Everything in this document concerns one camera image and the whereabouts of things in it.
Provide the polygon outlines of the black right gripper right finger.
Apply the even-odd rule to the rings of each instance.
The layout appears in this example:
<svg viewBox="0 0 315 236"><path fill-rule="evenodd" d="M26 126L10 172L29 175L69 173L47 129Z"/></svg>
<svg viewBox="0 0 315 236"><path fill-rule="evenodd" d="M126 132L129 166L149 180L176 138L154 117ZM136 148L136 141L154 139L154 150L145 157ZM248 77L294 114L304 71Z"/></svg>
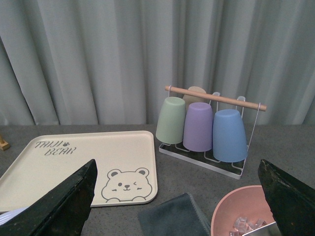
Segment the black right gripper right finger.
<svg viewBox="0 0 315 236"><path fill-rule="evenodd" d="M266 202L283 236L315 234L315 190L262 159L258 177Z"/></svg>

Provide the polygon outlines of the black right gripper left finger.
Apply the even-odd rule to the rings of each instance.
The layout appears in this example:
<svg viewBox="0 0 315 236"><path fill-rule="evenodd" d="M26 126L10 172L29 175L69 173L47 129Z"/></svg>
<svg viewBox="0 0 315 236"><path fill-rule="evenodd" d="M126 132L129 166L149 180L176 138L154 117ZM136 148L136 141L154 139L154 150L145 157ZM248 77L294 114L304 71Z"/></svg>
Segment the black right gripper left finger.
<svg viewBox="0 0 315 236"><path fill-rule="evenodd" d="M2 236L79 236L94 198L97 166L90 160L0 227Z"/></svg>

